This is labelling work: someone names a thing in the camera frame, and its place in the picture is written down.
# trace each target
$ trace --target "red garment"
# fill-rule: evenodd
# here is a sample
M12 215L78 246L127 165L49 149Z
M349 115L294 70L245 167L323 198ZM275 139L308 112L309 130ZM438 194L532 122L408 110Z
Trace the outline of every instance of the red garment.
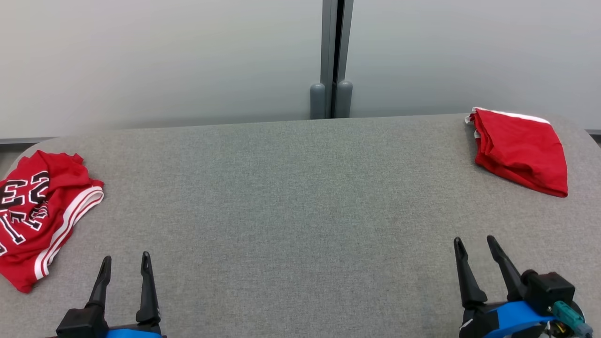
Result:
M0 273L21 292L48 275L75 223L104 197L82 162L38 150L0 182Z
M545 194L567 196L563 146L540 117L474 108L476 163L491 173Z

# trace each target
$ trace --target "gray tabletop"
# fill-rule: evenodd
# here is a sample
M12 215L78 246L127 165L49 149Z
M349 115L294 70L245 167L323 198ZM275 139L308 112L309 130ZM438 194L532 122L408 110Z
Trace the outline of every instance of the gray tabletop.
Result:
M0 279L7 337L49 336L112 255L106 319L134 321L153 259L163 333L179 337L457 336L453 238L492 301L505 298L486 235L520 270L576 285L601 330L601 152L549 117L569 196L474 164L464 115L106 132L31 149L79 153L106 183L30 294Z

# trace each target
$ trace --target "floor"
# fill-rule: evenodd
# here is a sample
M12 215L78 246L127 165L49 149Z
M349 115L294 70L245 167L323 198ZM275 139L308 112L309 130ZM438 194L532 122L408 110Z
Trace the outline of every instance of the floor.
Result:
M8 169L25 149L32 144L0 144L0 179L8 174Z

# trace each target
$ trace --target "folded red cloth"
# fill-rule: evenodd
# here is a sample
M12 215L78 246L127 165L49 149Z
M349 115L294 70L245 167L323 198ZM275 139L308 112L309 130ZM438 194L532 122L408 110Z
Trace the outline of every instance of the folded red cloth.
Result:
M547 120L474 108L465 122L476 127L476 164L530 189L567 196L566 157Z
M104 193L83 159L35 152L0 182L0 274L17 290L30 292L73 227Z

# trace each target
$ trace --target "white partition panel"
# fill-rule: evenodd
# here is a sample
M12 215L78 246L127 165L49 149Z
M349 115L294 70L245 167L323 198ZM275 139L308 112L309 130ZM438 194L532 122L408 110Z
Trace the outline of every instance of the white partition panel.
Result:
M0 139L309 118L321 0L0 7Z
M564 115L601 129L601 2L354 0L351 117Z

